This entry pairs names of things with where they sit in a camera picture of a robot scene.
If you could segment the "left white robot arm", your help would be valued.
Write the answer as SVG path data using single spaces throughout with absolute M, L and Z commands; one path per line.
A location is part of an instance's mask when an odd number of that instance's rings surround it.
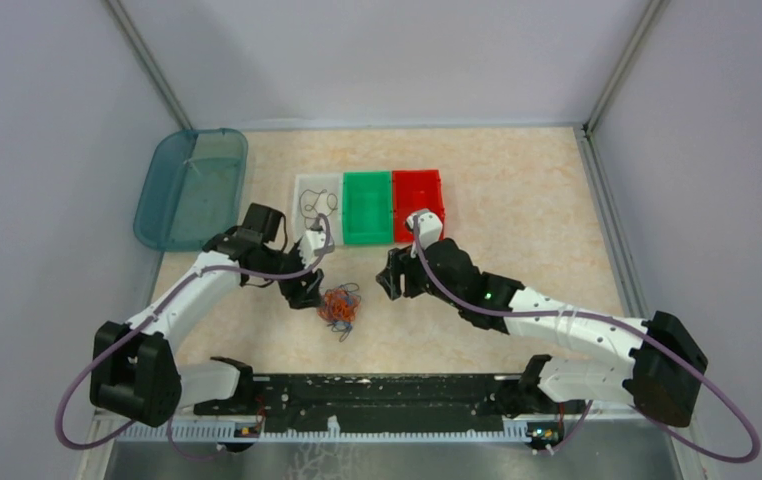
M 319 264 L 335 247 L 330 220 L 319 214 L 291 247 L 270 248 L 284 223 L 282 212 L 251 204 L 243 222 L 208 240 L 155 302 L 123 323 L 102 325 L 87 369 L 90 402 L 151 427 L 164 425 L 179 409 L 210 401 L 234 414 L 249 411 L 257 388 L 247 365 L 215 357 L 180 367 L 175 353 L 223 297 L 253 278 L 277 285 L 293 310 L 321 305 Z

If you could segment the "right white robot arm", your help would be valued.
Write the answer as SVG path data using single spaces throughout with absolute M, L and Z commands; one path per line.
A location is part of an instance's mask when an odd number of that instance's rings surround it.
M 430 295 L 476 328 L 537 338 L 579 354 L 531 358 L 520 398 L 533 412 L 575 400 L 619 402 L 667 426 L 687 427 L 708 360 L 681 320 L 609 317 L 547 297 L 522 282 L 480 270 L 451 239 L 393 248 L 377 283 L 391 300 Z

